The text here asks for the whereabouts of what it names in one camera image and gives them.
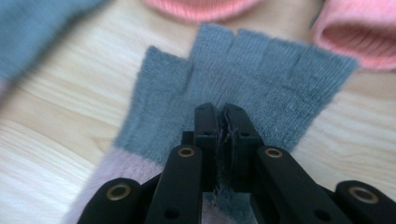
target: sock opening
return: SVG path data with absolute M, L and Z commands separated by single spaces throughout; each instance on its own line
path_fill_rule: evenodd
M 396 26 L 368 27 L 335 24 L 324 29 L 322 38 L 340 51 L 368 61 L 396 57 Z

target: wood grain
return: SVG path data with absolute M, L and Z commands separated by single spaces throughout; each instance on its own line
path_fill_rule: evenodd
M 220 24 L 307 42 L 321 1 L 266 0 Z M 0 223 L 59 223 L 117 134 L 145 50 L 187 57 L 197 24 L 118 0 L 79 21 L 0 107 Z M 396 73 L 354 74 L 293 151 L 321 185 L 396 200 Z

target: knit fabric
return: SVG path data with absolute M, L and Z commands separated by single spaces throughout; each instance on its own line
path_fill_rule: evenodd
M 145 0 L 161 12 L 184 21 L 218 21 L 238 15 L 261 0 Z
M 312 40 L 357 58 L 362 68 L 396 69 L 396 0 L 327 0 Z
M 114 146 L 65 222 L 76 222 L 108 180 L 142 184 L 160 173 L 182 132 L 193 130 L 194 108 L 203 103 L 242 106 L 265 143 L 293 149 L 355 67 L 353 60 L 314 46 L 247 30 L 235 37 L 216 25 L 201 27 L 189 60 L 148 49 Z M 203 210 L 203 223 L 254 222 L 248 195 L 227 188 L 217 207 L 205 197 Z
M 71 20 L 105 1 L 0 1 L 0 97 Z

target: blue cloth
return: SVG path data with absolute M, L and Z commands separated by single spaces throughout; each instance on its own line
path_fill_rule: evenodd
M 292 150 L 355 70 L 354 60 L 303 43 L 203 25 L 188 60 L 151 47 L 115 146 L 163 166 L 193 109 L 243 107 L 267 145 Z M 248 195 L 220 190 L 219 207 L 238 223 L 253 215 Z
M 22 75 L 72 20 L 105 1 L 0 1 L 0 80 Z

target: pink sock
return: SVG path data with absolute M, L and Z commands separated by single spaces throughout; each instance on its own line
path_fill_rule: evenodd
M 185 21 L 217 21 L 237 15 L 261 0 L 145 0 L 146 4 Z
M 362 68 L 396 69 L 396 0 L 326 0 L 312 39 Z

